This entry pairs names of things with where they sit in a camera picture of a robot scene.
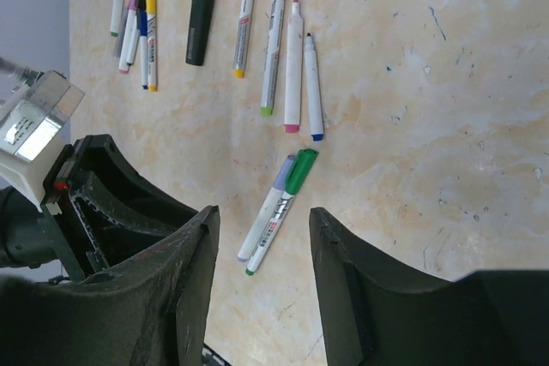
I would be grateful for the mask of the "lime cap white marker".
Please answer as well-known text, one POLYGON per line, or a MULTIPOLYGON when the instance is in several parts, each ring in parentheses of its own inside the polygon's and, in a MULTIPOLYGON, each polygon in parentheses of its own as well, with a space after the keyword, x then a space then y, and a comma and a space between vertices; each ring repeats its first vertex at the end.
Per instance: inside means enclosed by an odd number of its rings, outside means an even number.
POLYGON ((268 43, 263 72, 261 114, 269 117, 275 107, 275 93, 281 51, 285 0, 273 0, 269 17, 268 43))

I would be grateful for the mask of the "black orange highlighter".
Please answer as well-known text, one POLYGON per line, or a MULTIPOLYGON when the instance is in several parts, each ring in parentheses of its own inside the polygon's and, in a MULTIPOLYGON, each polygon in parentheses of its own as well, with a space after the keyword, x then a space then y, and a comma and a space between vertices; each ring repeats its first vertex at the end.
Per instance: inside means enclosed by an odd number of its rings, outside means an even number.
POLYGON ((214 0, 191 0, 185 62, 203 66, 214 11, 214 0))

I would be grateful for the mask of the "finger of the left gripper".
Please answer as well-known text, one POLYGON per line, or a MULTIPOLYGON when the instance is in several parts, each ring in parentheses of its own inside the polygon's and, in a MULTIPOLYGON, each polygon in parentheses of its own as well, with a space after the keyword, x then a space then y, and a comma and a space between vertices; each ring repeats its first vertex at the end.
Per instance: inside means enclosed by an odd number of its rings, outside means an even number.
POLYGON ((198 214, 142 177, 110 135, 94 136, 94 173, 125 206, 160 223, 178 229, 198 214))
POLYGON ((138 254, 177 230, 125 206, 94 172, 78 173, 69 194, 101 269, 138 254))

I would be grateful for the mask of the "lilac cap paint marker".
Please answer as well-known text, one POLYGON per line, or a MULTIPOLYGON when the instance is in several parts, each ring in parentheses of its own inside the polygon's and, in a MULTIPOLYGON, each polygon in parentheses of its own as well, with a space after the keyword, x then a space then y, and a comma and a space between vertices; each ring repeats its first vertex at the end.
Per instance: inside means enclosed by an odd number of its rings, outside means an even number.
POLYGON ((256 216, 256 219, 254 220, 242 246, 240 247, 238 252, 239 261, 245 262, 251 258, 255 247, 261 239, 262 233, 268 223, 271 213, 274 211, 281 194, 285 190, 287 175, 296 158, 297 156, 295 154, 290 154, 283 162, 282 167, 279 170, 269 192, 267 193, 258 215, 256 216))

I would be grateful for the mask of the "blue cap white marker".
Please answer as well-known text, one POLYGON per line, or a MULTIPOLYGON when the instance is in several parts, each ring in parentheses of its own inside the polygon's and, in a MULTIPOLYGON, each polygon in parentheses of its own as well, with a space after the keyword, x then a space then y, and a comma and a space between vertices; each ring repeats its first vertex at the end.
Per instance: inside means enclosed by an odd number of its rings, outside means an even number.
POLYGON ((305 37, 304 58, 310 134, 313 141, 322 141, 324 138, 323 109, 317 52, 311 33, 307 33, 305 37))

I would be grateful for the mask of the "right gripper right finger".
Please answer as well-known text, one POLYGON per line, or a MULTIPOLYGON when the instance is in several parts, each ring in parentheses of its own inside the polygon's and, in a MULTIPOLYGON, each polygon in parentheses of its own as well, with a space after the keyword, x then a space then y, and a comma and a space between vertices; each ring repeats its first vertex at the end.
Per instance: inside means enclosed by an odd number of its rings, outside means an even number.
POLYGON ((545 365, 548 273, 447 281, 362 240, 321 207, 311 255, 330 365, 545 365))

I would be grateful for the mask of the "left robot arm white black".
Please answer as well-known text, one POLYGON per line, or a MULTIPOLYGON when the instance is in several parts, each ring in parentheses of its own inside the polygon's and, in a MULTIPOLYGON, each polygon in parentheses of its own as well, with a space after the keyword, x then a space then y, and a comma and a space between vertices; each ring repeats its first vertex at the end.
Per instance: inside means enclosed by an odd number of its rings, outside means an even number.
POLYGON ((43 187, 38 207, 16 189, 2 189, 2 267, 59 260, 70 279, 84 280, 171 235, 197 213, 142 177, 110 135, 66 145, 43 187))

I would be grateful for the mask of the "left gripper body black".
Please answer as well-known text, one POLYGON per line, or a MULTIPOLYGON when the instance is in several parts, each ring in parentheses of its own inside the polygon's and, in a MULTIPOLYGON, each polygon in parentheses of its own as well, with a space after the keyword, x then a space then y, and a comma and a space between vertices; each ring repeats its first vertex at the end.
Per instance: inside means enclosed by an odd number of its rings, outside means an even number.
POLYGON ((72 280, 84 280, 106 269, 100 268, 69 194, 78 173, 94 172, 94 136, 64 144, 44 181, 43 232, 72 280))

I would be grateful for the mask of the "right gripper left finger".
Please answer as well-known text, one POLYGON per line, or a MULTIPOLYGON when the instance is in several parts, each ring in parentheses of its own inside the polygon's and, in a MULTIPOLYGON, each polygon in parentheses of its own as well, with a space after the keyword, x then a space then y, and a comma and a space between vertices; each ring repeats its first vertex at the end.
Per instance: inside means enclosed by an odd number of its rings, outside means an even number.
POLYGON ((220 240, 205 207, 82 282, 1 278, 3 365, 200 365, 220 240))

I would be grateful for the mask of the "yellow marker pen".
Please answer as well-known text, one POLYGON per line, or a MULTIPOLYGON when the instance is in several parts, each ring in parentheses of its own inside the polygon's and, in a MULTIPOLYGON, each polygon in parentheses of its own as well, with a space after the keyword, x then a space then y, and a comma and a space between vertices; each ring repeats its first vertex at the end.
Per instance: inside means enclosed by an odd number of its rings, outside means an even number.
POLYGON ((251 31, 251 17, 254 0, 241 0, 238 18, 237 43, 233 62, 233 75, 244 78, 251 31))

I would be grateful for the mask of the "pink cap paint marker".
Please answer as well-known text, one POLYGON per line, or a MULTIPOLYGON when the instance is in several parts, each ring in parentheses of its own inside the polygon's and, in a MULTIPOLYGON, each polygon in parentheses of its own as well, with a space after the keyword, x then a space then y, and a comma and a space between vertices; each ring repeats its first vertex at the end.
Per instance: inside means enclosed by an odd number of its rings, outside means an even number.
POLYGON ((292 1, 287 24, 286 81, 284 127, 288 134, 299 132, 301 121, 301 90, 303 64, 304 19, 299 0, 292 1))

